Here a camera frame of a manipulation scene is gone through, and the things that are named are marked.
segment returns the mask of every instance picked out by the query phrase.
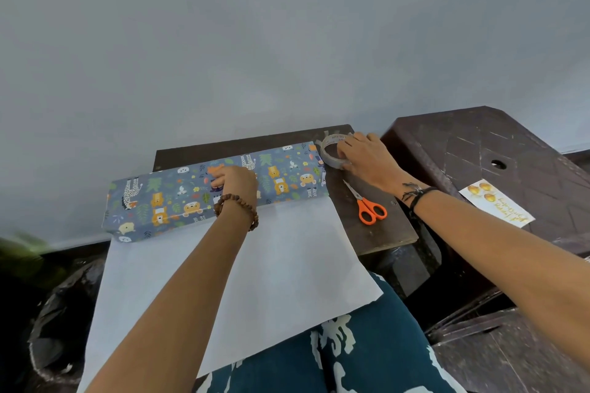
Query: gray wall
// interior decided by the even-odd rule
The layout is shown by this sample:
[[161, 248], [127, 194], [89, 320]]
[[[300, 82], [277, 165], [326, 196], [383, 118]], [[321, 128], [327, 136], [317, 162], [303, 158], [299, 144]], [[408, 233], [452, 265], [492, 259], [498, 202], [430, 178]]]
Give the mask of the gray wall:
[[0, 235], [97, 241], [159, 148], [490, 105], [590, 147], [590, 0], [0, 0]]

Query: white paper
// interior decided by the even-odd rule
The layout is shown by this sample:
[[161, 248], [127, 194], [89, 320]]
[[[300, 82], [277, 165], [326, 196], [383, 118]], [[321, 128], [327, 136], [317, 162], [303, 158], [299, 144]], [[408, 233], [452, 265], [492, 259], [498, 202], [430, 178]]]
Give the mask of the white paper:
[[[328, 197], [269, 205], [248, 233], [215, 319], [199, 376], [377, 300]], [[111, 241], [88, 336], [83, 392], [213, 218], [138, 243]]]
[[490, 213], [517, 227], [524, 227], [535, 220], [533, 215], [523, 209], [499, 189], [485, 179], [475, 182], [459, 191], [465, 199], [480, 210]]

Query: blue patterned wrapping paper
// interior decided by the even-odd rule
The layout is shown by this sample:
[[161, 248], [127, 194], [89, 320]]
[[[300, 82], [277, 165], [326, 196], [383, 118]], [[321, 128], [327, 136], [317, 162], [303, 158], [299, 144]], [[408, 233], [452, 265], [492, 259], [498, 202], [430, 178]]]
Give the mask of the blue patterned wrapping paper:
[[103, 230], [124, 243], [215, 216], [221, 188], [210, 175], [220, 166], [245, 166], [258, 178], [258, 205], [328, 196], [324, 163], [313, 142], [297, 143], [110, 184]]

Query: orange scissors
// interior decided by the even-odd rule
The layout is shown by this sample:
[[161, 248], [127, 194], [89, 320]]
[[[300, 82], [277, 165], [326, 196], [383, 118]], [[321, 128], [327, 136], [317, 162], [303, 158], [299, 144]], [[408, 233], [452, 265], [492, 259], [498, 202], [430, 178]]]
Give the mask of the orange scissors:
[[[356, 197], [356, 202], [359, 204], [359, 219], [365, 225], [373, 225], [377, 222], [377, 219], [387, 218], [387, 210], [384, 209], [383, 205], [376, 204], [368, 201], [366, 198], [358, 194], [354, 188], [350, 186], [348, 182], [343, 180], [348, 189], [351, 190], [352, 194]], [[375, 209], [381, 210], [383, 213], [378, 213]], [[363, 217], [363, 214], [367, 215], [370, 220]]]

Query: black string bracelet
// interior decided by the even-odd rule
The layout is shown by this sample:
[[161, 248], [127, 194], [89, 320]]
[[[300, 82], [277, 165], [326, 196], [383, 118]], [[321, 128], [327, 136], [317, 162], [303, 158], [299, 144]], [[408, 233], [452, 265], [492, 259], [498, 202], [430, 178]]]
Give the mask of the black string bracelet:
[[437, 187], [428, 187], [428, 188], [422, 189], [416, 184], [402, 184], [402, 185], [404, 187], [412, 188], [412, 191], [409, 191], [409, 192], [403, 194], [402, 201], [405, 202], [408, 199], [410, 199], [410, 197], [414, 197], [414, 199], [412, 200], [412, 203], [409, 204], [409, 217], [411, 219], [418, 219], [418, 216], [416, 215], [416, 213], [414, 213], [414, 208], [416, 207], [416, 204], [422, 198], [422, 196], [424, 196], [426, 193], [430, 193], [431, 191], [434, 191], [438, 188]]

